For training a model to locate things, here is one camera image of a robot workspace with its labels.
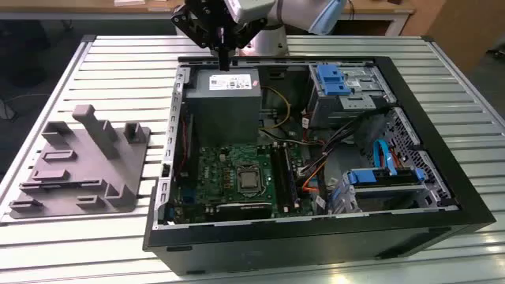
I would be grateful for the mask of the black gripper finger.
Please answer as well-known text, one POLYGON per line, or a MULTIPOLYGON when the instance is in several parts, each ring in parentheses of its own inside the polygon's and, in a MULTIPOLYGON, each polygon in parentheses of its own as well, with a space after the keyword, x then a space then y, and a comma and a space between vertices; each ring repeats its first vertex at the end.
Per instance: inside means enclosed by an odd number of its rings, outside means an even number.
POLYGON ((253 37, 258 34, 266 19, 259 18, 245 24, 237 24, 233 20, 225 23, 225 71, 229 70, 230 57, 234 55, 234 50, 243 48, 253 37))
POLYGON ((198 19, 182 4, 171 15, 171 23, 199 48, 209 48, 217 57, 219 70, 225 70, 223 27, 205 30, 198 19))

